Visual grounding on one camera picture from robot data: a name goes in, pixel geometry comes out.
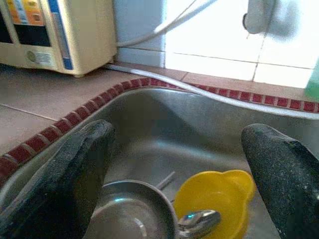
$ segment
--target white tube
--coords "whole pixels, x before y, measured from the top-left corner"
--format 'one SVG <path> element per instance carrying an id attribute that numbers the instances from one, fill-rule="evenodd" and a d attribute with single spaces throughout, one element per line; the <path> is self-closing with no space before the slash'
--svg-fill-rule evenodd
<path id="1" fill-rule="evenodd" d="M 185 8 L 177 17 L 175 17 L 174 19 L 169 19 L 166 20 L 165 22 L 163 22 L 162 24 L 158 25 L 153 32 L 146 34 L 144 36 L 141 36 L 139 38 L 133 39 L 133 40 L 129 40 L 129 41 L 124 41 L 124 42 L 118 42 L 117 46 L 118 47 L 125 47 L 125 46 L 132 46 L 132 45 L 136 45 L 138 43 L 150 40 L 162 33 L 164 33 L 165 30 L 167 30 L 170 26 L 172 26 L 172 24 L 174 24 L 177 20 L 181 20 L 182 18 L 185 18 L 187 16 L 189 16 L 191 13 L 193 13 L 195 10 L 197 10 L 198 8 L 194 9 L 193 11 L 191 11 L 190 13 L 188 13 L 187 15 L 181 17 L 197 0 L 193 0 L 190 5 L 188 5 L 187 8 Z"/>
<path id="2" fill-rule="evenodd" d="M 226 103 L 226 104 L 229 104 L 232 106 L 236 106 L 236 107 L 241 107 L 241 108 L 254 110 L 254 111 L 261 111 L 261 112 L 280 115 L 280 116 L 288 116 L 288 117 L 308 119 L 308 120 L 319 120 L 319 114 L 295 111 L 295 110 L 290 110 L 290 109 L 285 109 L 285 108 L 270 107 L 270 106 L 265 106 L 265 105 L 250 103 L 250 102 L 239 101 L 236 99 L 220 96 L 218 94 L 214 94 L 214 93 L 202 90 L 200 88 L 197 88 L 195 86 L 191 86 L 187 83 L 184 83 L 184 82 L 181 82 L 178 80 L 174 80 L 170 77 L 163 76 L 163 75 L 156 74 L 156 73 L 149 72 L 149 71 L 132 69 L 129 67 L 123 67 L 123 66 L 117 66 L 117 65 L 111 65 L 111 64 L 105 65 L 104 68 L 110 69 L 110 70 L 115 70 L 115 71 L 123 71 L 123 72 L 141 75 L 141 76 L 146 76 L 146 77 L 152 77 L 152 78 L 164 81 L 166 83 L 169 83 L 171 85 L 175 85 L 177 87 L 180 87 L 184 90 L 208 97 L 210 99 L 213 99 L 213 100 L 216 100 L 219 102 L 223 102 L 223 103 Z"/>

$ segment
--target sink basin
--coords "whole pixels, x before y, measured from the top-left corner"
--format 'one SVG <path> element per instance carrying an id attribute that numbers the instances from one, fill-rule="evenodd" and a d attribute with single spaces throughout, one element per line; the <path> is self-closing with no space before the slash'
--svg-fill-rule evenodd
<path id="1" fill-rule="evenodd" d="M 198 172 L 250 172 L 240 134 L 252 123 L 268 124 L 319 156 L 319 120 L 244 109 L 178 90 L 138 89 L 110 101 L 20 168 L 2 188 L 0 207 L 12 201 L 69 134 L 98 119 L 111 122 L 116 129 L 114 155 L 105 183 L 136 179 L 156 185 L 175 171 L 174 180 L 163 190 L 169 200 L 174 199 L 187 178 Z M 244 238 L 279 238 L 258 192 L 249 205 L 249 214 Z"/>

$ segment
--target wall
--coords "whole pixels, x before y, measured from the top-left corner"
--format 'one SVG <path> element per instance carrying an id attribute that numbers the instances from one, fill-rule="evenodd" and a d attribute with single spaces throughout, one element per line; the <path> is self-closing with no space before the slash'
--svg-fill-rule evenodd
<path id="1" fill-rule="evenodd" d="M 114 1 L 118 40 L 174 18 L 191 0 Z M 275 0 L 267 32 L 248 34 L 248 0 L 197 0 L 207 6 L 163 36 L 120 48 L 118 60 L 199 74 L 304 88 L 319 56 L 318 0 Z"/>

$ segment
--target appliance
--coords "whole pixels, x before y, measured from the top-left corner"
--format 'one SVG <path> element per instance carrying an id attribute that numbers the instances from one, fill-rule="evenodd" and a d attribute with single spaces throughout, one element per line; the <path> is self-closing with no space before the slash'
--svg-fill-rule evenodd
<path id="1" fill-rule="evenodd" d="M 80 77 L 116 51 L 112 0 L 0 0 L 0 63 Z"/>

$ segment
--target metal bowl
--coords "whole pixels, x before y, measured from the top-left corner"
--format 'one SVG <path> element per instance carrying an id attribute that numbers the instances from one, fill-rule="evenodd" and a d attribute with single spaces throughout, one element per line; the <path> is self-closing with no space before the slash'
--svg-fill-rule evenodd
<path id="1" fill-rule="evenodd" d="M 103 186 L 84 239 L 176 239 L 177 218 L 165 195 L 136 180 Z"/>

